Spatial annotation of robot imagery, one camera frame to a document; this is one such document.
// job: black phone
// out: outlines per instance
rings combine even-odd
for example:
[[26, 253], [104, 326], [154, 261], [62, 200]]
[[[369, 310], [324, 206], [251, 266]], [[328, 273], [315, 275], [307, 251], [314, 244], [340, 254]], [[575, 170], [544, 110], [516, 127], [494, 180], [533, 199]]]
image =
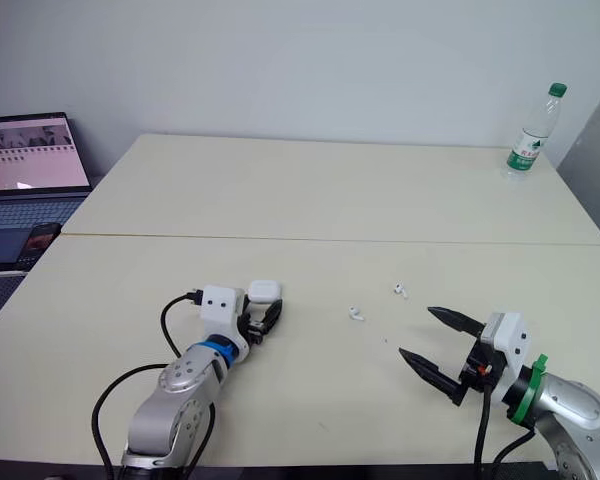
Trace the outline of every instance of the black phone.
[[42, 254], [49, 248], [51, 242], [60, 235], [62, 225], [59, 223], [44, 223], [31, 229], [29, 238], [24, 243], [18, 259], [13, 263], [0, 263], [0, 272], [20, 270], [28, 272], [33, 268]]

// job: earbud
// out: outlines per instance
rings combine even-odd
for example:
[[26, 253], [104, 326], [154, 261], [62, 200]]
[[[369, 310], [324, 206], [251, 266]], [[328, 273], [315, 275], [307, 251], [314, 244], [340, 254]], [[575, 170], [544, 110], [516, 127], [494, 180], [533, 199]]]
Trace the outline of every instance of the earbud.
[[395, 293], [397, 293], [398, 295], [402, 294], [402, 296], [404, 298], [408, 298], [407, 296], [407, 291], [404, 289], [404, 285], [402, 285], [401, 283], [396, 284], [395, 288], [393, 289], [393, 291]]
[[358, 307], [349, 307], [349, 318], [351, 320], [358, 320], [364, 322], [364, 317], [360, 315], [360, 309]]

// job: black cable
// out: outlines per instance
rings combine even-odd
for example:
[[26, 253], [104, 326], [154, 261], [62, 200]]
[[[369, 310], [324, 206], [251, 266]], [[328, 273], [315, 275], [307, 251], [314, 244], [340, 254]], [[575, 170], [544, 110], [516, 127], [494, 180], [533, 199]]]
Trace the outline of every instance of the black cable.
[[482, 416], [480, 418], [480, 426], [478, 427], [476, 448], [473, 451], [473, 476], [475, 480], [482, 479], [482, 450], [484, 450], [484, 439], [487, 436], [489, 412], [491, 411], [491, 390], [491, 385], [487, 384], [484, 386], [484, 396], [482, 398]]
[[496, 458], [493, 460], [493, 464], [491, 465], [491, 480], [496, 480], [496, 476], [498, 475], [498, 469], [500, 468], [500, 465], [502, 464], [502, 460], [504, 460], [504, 457], [506, 457], [511, 452], [513, 452], [520, 445], [524, 445], [525, 443], [527, 443], [529, 440], [531, 440], [535, 436], [535, 434], [536, 434], [535, 431], [529, 430], [523, 436], [521, 436], [517, 440], [514, 440], [509, 445], [507, 445], [502, 450], [500, 450], [500, 453], [498, 455], [496, 455]]
[[162, 334], [164, 335], [164, 338], [167, 341], [167, 343], [169, 344], [169, 346], [171, 347], [171, 350], [173, 350], [173, 353], [178, 358], [181, 357], [180, 350], [178, 350], [178, 347], [176, 347], [176, 344], [173, 343], [173, 340], [171, 339], [171, 335], [169, 335], [169, 330], [167, 330], [167, 312], [176, 303], [182, 302], [183, 300], [187, 300], [187, 299], [190, 299], [189, 294], [185, 294], [178, 298], [174, 298], [173, 300], [171, 300], [169, 303], [167, 303], [165, 305], [165, 307], [162, 309], [162, 313], [160, 314], [160, 328], [162, 328]]
[[198, 464], [198, 460], [200, 460], [200, 457], [202, 456], [202, 452], [204, 452], [204, 449], [207, 447], [207, 443], [209, 442], [209, 438], [211, 438], [211, 433], [213, 432], [213, 425], [215, 424], [215, 422], [216, 422], [216, 407], [213, 403], [210, 403], [209, 404], [209, 425], [207, 425], [207, 432], [204, 434], [202, 443], [200, 444], [200, 447], [198, 447], [196, 454], [191, 459], [189, 466], [184, 471], [184, 474], [182, 475], [183, 480], [188, 480], [189, 476], [193, 472], [193, 469], [196, 468], [196, 465]]
[[127, 378], [135, 375], [136, 373], [144, 372], [145, 370], [152, 370], [156, 368], [165, 368], [167, 366], [166, 363], [153, 363], [151, 365], [143, 365], [142, 367], [134, 368], [133, 370], [129, 370], [127, 373], [120, 375], [113, 382], [109, 384], [109, 386], [102, 392], [100, 398], [93, 406], [93, 411], [91, 412], [91, 433], [93, 434], [93, 441], [96, 443], [96, 448], [98, 449], [98, 453], [100, 454], [100, 458], [102, 458], [102, 463], [104, 464], [104, 469], [107, 475], [107, 480], [115, 480], [115, 472], [113, 470], [113, 464], [111, 463], [111, 458], [109, 457], [109, 453], [107, 452], [107, 447], [105, 447], [104, 442], [102, 441], [102, 434], [100, 433], [100, 409], [102, 408], [102, 404], [107, 399], [109, 394], [124, 382]]

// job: table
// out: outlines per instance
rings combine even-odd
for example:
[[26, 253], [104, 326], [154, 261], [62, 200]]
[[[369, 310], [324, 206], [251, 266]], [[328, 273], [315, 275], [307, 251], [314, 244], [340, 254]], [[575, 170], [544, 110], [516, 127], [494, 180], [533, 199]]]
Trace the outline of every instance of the table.
[[[168, 361], [158, 316], [206, 283], [282, 282], [285, 307], [224, 386], [206, 465], [470, 462], [480, 396], [461, 408], [420, 380], [398, 346], [455, 377], [472, 338], [435, 320], [518, 310], [528, 363], [600, 393], [600, 247], [61, 235], [0, 313], [0, 458], [99, 463], [91, 408], [123, 371]], [[402, 282], [410, 298], [393, 293]], [[364, 322], [352, 321], [356, 305]], [[168, 318], [180, 347], [201, 339], [197, 307]], [[101, 423], [119, 461], [155, 373], [120, 387]], [[520, 434], [492, 412], [485, 458]], [[553, 462], [536, 439], [509, 460]]]
[[600, 245], [546, 158], [499, 148], [142, 135], [73, 234]]

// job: laptop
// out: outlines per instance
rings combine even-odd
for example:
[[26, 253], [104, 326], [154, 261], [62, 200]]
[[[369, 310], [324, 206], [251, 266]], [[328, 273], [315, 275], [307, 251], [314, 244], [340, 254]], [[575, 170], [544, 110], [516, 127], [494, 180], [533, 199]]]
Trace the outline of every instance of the laptop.
[[34, 225], [63, 224], [92, 188], [65, 113], [0, 117], [0, 262]]

